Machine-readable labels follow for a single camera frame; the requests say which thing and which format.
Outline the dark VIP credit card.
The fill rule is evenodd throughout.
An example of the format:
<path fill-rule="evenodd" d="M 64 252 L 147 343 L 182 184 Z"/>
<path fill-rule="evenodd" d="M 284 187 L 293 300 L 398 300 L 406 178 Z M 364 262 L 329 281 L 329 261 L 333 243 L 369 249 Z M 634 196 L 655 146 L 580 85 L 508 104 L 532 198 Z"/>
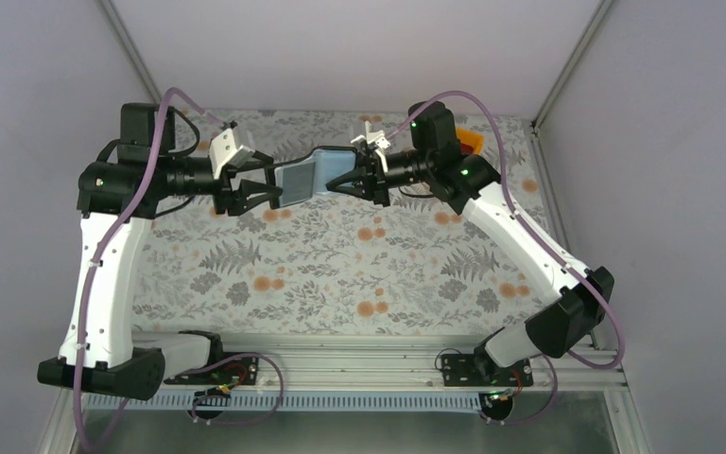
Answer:
<path fill-rule="evenodd" d="M 287 207 L 310 200 L 314 196 L 316 163 L 301 161 L 279 166 L 274 170 L 275 184 L 282 189 L 279 206 Z"/>

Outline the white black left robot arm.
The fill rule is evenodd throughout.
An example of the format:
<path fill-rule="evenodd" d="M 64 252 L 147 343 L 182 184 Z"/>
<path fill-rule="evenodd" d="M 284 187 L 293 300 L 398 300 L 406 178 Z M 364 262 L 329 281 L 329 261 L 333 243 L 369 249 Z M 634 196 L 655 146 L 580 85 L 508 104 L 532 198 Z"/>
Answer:
<path fill-rule="evenodd" d="M 218 334 L 183 330 L 134 337 L 131 314 L 140 253 L 173 196 L 207 196 L 217 213 L 237 217 L 277 199 L 272 180 L 242 173 L 271 166 L 235 122 L 225 123 L 207 157 L 176 147 L 182 113 L 150 103 L 121 109 L 120 134 L 78 179 L 82 261 L 71 322 L 59 352 L 37 370 L 44 385 L 135 400 L 148 400 L 161 385 L 192 374 L 218 380 L 226 359 Z"/>

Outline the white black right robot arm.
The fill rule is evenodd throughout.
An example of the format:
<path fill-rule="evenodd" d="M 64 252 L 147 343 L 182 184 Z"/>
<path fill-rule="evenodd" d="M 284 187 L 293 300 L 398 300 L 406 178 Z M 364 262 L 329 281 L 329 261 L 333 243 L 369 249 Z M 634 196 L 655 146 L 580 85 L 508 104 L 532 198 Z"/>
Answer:
<path fill-rule="evenodd" d="M 495 242 L 534 283 L 544 307 L 522 323 L 502 327 L 474 350 L 476 377 L 496 385 L 527 358 L 561 358 L 604 320 L 614 278 L 567 252 L 511 195 L 502 172 L 461 149 L 453 113 L 439 100 L 415 104 L 405 127 L 413 148 L 388 154 L 390 139 L 365 129 L 353 141 L 355 166 L 327 190 L 389 205 L 392 188 L 426 183 L 431 194 Z"/>

